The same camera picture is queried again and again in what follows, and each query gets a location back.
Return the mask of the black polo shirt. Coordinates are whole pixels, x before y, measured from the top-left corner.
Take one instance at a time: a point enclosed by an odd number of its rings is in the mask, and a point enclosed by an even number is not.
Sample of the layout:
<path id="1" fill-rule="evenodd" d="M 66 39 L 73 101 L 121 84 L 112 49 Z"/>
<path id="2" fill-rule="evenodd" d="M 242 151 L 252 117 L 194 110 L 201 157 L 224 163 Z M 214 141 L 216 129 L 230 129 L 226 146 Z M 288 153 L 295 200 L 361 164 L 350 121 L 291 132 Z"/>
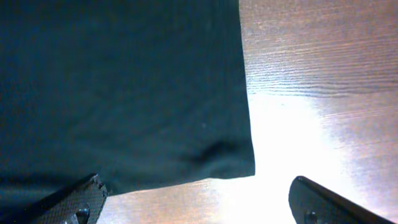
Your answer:
<path id="1" fill-rule="evenodd" d="M 92 173 L 254 175 L 237 1 L 1 1 L 1 213 Z"/>

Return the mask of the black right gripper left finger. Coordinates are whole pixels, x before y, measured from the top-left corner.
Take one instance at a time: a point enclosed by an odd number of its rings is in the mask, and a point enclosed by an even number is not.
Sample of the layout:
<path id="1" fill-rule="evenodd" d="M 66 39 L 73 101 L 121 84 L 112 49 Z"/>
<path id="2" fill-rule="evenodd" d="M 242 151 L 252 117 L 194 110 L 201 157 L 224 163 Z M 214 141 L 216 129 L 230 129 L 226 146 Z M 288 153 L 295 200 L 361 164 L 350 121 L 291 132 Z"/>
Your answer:
<path id="1" fill-rule="evenodd" d="M 1 224 L 96 224 L 108 190 L 90 174 L 43 199 L 1 218 Z"/>

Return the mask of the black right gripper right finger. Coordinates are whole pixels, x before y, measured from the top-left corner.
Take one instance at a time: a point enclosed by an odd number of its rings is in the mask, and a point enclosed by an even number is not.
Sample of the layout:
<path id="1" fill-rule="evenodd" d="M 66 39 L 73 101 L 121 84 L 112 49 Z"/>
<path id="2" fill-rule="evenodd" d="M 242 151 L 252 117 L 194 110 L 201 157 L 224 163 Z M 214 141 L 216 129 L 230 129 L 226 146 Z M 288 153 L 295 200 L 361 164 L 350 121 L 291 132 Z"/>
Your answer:
<path id="1" fill-rule="evenodd" d="M 289 206 L 297 224 L 394 224 L 304 176 L 292 181 Z"/>

